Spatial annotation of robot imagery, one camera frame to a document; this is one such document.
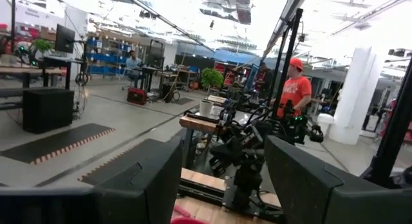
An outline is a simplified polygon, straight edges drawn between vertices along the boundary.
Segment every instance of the blue shelving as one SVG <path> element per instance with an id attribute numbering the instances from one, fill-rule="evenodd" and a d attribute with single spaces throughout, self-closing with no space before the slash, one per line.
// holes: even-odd
<path id="1" fill-rule="evenodd" d="M 91 75 L 123 75 L 132 44 L 122 40 L 90 36 L 86 57 Z"/>

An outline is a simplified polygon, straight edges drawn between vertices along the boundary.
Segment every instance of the potted plant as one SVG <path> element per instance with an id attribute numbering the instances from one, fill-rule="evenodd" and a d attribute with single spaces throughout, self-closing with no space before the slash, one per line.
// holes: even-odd
<path id="1" fill-rule="evenodd" d="M 204 88 L 207 88 L 207 96 L 209 96 L 211 86 L 220 87 L 223 84 L 223 75 L 214 69 L 205 68 L 201 71 L 201 84 Z M 201 100 L 199 106 L 200 115 L 204 117 L 209 116 L 212 107 L 212 102 Z"/>
<path id="2" fill-rule="evenodd" d="M 205 68 L 201 71 L 201 84 L 207 88 L 207 94 L 211 90 L 211 86 L 220 87 L 223 84 L 223 75 L 217 70 Z"/>
<path id="3" fill-rule="evenodd" d="M 44 52 L 49 51 L 53 48 L 52 44 L 50 41 L 44 40 L 44 39 L 36 39 L 32 42 L 32 45 L 41 52 L 41 56 L 44 57 Z"/>

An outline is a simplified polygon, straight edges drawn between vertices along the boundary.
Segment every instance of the red shirt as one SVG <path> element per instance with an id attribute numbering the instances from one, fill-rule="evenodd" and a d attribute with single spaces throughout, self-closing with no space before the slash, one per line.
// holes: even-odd
<path id="1" fill-rule="evenodd" d="M 282 97 L 280 105 L 285 106 L 288 100 L 292 101 L 292 105 L 296 106 L 303 97 L 312 95 L 312 85 L 306 77 L 298 77 L 295 79 L 288 79 L 283 86 Z M 300 115 L 301 111 L 296 111 L 294 115 Z M 283 108 L 277 110 L 277 115 L 283 117 Z"/>

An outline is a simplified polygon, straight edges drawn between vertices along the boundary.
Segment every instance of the ceiling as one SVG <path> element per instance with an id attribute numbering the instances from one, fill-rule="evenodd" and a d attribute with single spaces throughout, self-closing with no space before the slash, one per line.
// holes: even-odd
<path id="1" fill-rule="evenodd" d="M 167 40 L 192 42 L 159 19 L 143 13 L 128 0 L 64 0 L 91 12 L 97 22 L 124 32 L 140 32 Z M 139 0 L 211 48 L 263 52 L 287 0 Z M 306 0 L 294 55 L 318 67 L 350 63 L 353 48 L 366 39 L 380 45 L 408 49 L 412 45 L 406 23 L 411 0 Z M 271 56 L 275 56 L 277 47 Z M 405 68 L 405 61 L 388 64 Z"/>

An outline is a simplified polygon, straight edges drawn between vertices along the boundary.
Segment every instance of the gray floor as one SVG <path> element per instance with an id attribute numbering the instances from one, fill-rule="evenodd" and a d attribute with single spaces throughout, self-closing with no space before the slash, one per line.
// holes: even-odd
<path id="1" fill-rule="evenodd" d="M 181 91 L 182 98 L 193 101 L 184 105 L 152 103 L 135 106 L 126 102 L 127 92 L 121 90 L 125 84 L 128 82 L 93 79 L 86 87 L 87 106 L 82 118 L 74 121 L 71 127 L 43 135 L 24 132 L 15 123 L 15 120 L 21 120 L 21 114 L 17 110 L 0 112 L 0 151 L 83 124 L 95 123 L 116 129 L 109 135 L 39 165 L 28 165 L 0 156 L 0 183 L 11 187 L 88 186 L 77 178 L 147 138 L 168 141 L 181 129 L 179 117 L 182 113 L 198 105 L 199 100 L 205 96 L 199 92 Z M 14 86 L 19 84 L 0 80 L 0 87 Z M 358 175 L 369 165 L 375 152 L 374 143 L 368 141 L 361 140 L 357 146 L 345 146 L 331 140 L 325 140 L 323 144 L 307 140 L 305 145 L 298 147 L 342 170 Z M 265 186 L 270 186 L 267 175 L 267 169 L 264 169 Z"/>

